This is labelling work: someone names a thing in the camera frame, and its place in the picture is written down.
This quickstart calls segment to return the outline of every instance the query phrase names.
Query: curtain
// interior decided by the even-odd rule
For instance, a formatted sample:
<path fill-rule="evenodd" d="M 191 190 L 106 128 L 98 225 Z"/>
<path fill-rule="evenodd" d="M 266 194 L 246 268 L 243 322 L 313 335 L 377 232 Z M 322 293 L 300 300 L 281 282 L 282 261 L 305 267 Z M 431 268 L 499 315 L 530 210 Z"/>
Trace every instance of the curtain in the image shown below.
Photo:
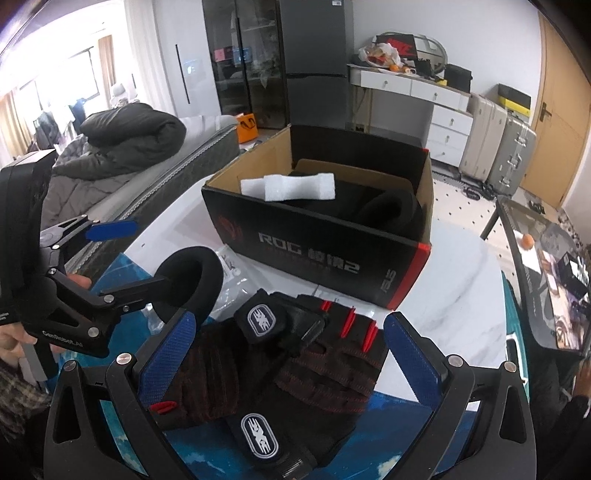
<path fill-rule="evenodd" d="M 103 75 L 103 86 L 105 87 L 105 96 L 107 105 L 111 107 L 111 87 L 117 81 L 115 76 L 115 54 L 113 53 L 113 36 L 99 38 L 99 58 L 100 69 Z"/>
<path fill-rule="evenodd" d="M 0 130 L 0 168 L 5 167 L 10 162 L 12 162 L 12 155 L 8 151 L 8 147 L 4 141 L 4 135 Z"/>
<path fill-rule="evenodd" d="M 151 0 L 124 0 L 134 77 L 139 98 L 156 110 L 175 115 Z"/>
<path fill-rule="evenodd" d="M 0 99 L 0 129 L 8 152 L 13 157 L 27 153 L 33 138 L 24 119 L 17 112 L 15 90 Z"/>

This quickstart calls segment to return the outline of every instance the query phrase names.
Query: metal screw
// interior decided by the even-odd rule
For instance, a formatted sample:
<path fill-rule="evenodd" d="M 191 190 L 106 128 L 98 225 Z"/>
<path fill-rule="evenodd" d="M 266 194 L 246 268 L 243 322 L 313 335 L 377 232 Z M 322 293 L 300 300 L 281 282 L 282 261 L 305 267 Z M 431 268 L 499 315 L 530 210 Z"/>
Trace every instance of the metal screw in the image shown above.
<path fill-rule="evenodd" d="M 505 362 L 503 367 L 505 367 L 505 370 L 511 372 L 512 374 L 517 372 L 517 366 L 513 362 Z"/>
<path fill-rule="evenodd" d="M 121 353 L 117 356 L 117 363 L 119 365 L 127 365 L 131 362 L 131 353 Z"/>
<path fill-rule="evenodd" d="M 450 358 L 447 359 L 447 361 L 452 367 L 461 367 L 464 364 L 464 360 L 462 360 L 462 357 L 457 355 L 452 355 Z"/>
<path fill-rule="evenodd" d="M 64 364 L 64 370 L 66 372 L 71 372 L 72 370 L 74 370 L 76 368 L 76 362 L 74 360 L 68 360 L 65 364 Z"/>

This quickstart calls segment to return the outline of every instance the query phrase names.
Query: glove logo patch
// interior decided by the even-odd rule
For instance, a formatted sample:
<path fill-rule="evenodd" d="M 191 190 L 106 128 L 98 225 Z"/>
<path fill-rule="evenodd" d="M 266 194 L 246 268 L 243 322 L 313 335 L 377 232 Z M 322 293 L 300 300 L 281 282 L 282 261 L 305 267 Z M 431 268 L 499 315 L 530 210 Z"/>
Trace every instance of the glove logo patch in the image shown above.
<path fill-rule="evenodd" d="M 275 315 L 265 304 L 257 305 L 248 312 L 248 323 L 257 337 L 262 337 L 272 330 L 276 322 Z"/>
<path fill-rule="evenodd" d="M 255 457 L 267 460 L 277 454 L 279 443 L 265 417 L 249 413 L 240 422 L 240 427 Z"/>

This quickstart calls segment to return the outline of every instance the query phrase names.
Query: human hand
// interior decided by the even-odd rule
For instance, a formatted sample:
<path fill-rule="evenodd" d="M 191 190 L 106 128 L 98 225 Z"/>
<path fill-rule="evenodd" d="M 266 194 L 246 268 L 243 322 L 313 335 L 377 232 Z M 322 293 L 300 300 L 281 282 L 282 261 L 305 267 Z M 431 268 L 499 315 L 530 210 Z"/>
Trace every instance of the human hand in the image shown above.
<path fill-rule="evenodd" d="M 581 362 L 579 372 L 574 383 L 573 397 L 583 396 L 591 398 L 591 360 Z"/>
<path fill-rule="evenodd" d="M 87 290 L 92 285 L 92 281 L 82 275 L 68 273 L 68 278 Z M 35 345 L 37 339 L 29 335 L 22 324 L 11 323 L 10 325 L 0 326 L 0 359 L 13 368 L 17 368 L 18 360 L 25 356 L 25 352 L 22 349 L 23 343 Z M 66 350 L 56 345 L 51 345 L 51 351 L 62 353 Z"/>

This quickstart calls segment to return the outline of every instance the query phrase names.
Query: blue gripper pad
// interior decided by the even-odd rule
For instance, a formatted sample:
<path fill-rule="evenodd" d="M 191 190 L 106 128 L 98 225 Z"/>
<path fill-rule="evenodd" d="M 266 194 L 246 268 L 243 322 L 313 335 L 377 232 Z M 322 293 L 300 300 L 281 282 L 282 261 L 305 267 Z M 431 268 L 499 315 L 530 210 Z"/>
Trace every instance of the blue gripper pad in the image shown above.
<path fill-rule="evenodd" d="M 384 320 L 384 337 L 418 402 L 436 410 L 441 403 L 441 378 L 393 313 Z"/>
<path fill-rule="evenodd" d="M 88 229 L 86 239 L 91 242 L 104 242 L 105 240 L 135 235 L 137 230 L 138 224 L 135 220 L 97 223 Z"/>
<path fill-rule="evenodd" d="M 164 397 L 195 339 L 196 331 L 195 316 L 185 312 L 140 373 L 138 399 L 145 408 Z"/>

